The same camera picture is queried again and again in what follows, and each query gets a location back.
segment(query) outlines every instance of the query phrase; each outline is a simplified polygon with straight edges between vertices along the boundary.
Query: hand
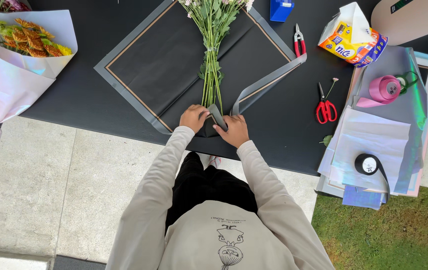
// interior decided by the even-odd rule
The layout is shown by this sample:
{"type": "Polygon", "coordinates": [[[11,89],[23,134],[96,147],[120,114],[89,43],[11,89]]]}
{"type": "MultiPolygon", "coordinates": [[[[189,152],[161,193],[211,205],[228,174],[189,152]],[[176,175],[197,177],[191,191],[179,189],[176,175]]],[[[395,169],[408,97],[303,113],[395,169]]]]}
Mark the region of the hand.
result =
{"type": "Polygon", "coordinates": [[[204,121],[210,112],[201,105],[191,105],[181,115],[179,126],[190,127],[194,133],[197,133],[204,125],[204,121]]]}
{"type": "Polygon", "coordinates": [[[238,149],[243,143],[249,140],[244,116],[240,114],[236,116],[224,115],[222,119],[227,124],[227,132],[224,132],[218,125],[214,125],[213,127],[224,141],[238,149]]]}

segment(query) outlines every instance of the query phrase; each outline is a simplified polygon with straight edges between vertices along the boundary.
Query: black wrapping paper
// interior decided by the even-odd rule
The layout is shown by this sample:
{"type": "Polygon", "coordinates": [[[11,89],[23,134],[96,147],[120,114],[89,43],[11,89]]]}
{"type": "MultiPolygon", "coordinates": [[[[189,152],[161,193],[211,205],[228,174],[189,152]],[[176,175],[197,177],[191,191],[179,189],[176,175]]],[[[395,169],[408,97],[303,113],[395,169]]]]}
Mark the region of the black wrapping paper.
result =
{"type": "MultiPolygon", "coordinates": [[[[218,55],[225,73],[223,114],[239,100],[248,106],[301,62],[254,9],[242,9],[230,28],[218,55]]],[[[204,81],[197,72],[205,51],[181,4],[166,0],[95,69],[159,132],[169,134],[187,107],[202,99],[204,81]]],[[[209,118],[198,136],[217,135],[212,124],[209,118]]]]}

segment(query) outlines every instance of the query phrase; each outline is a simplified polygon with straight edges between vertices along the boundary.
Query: red handled pruner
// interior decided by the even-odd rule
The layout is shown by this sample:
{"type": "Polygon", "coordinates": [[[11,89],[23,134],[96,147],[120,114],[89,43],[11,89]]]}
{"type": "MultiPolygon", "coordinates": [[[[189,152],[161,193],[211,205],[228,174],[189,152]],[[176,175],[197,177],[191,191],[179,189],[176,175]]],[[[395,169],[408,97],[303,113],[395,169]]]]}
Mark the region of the red handled pruner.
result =
{"type": "Polygon", "coordinates": [[[299,52],[299,42],[297,41],[298,39],[301,40],[302,54],[304,54],[306,53],[306,43],[304,42],[304,36],[302,35],[301,31],[299,31],[299,26],[295,24],[294,51],[297,57],[301,56],[301,53],[299,52]]]}
{"type": "Polygon", "coordinates": [[[325,124],[327,123],[327,121],[333,122],[337,119],[337,111],[335,109],[335,106],[330,101],[325,99],[326,97],[324,95],[324,92],[322,91],[322,86],[320,86],[320,83],[319,83],[319,89],[320,89],[320,102],[316,109],[317,120],[321,124],[325,124]],[[332,117],[331,109],[334,111],[334,117],[332,117]],[[319,112],[322,114],[323,120],[320,120],[319,112]]]}

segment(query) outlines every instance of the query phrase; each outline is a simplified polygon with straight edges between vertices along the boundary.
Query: black pants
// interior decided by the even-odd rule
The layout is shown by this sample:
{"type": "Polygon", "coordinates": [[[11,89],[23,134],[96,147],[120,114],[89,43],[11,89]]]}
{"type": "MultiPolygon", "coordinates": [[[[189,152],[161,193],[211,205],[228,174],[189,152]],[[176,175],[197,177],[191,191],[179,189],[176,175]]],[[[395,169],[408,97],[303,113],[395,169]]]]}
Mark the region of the black pants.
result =
{"type": "Polygon", "coordinates": [[[249,185],[223,169],[204,170],[199,155],[189,153],[172,188],[172,207],[166,217],[166,230],[185,212],[206,200],[220,201],[257,213],[256,199],[249,185]]]}

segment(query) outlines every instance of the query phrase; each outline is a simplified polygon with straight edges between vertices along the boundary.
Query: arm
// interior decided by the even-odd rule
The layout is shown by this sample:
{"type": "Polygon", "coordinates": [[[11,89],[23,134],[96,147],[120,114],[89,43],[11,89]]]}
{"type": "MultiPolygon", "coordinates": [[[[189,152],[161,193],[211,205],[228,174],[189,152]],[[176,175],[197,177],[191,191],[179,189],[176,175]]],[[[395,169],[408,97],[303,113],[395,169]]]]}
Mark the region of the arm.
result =
{"type": "Polygon", "coordinates": [[[106,270],[155,270],[165,242],[166,214],[172,205],[172,187],[182,153],[204,124],[206,108],[191,106],[139,183],[121,216],[106,270]]]}
{"type": "Polygon", "coordinates": [[[215,127],[223,139],[238,148],[244,174],[254,192],[257,214],[272,233],[291,251],[301,270],[334,269],[314,228],[301,207],[249,140],[242,115],[225,117],[229,130],[215,127]]]}

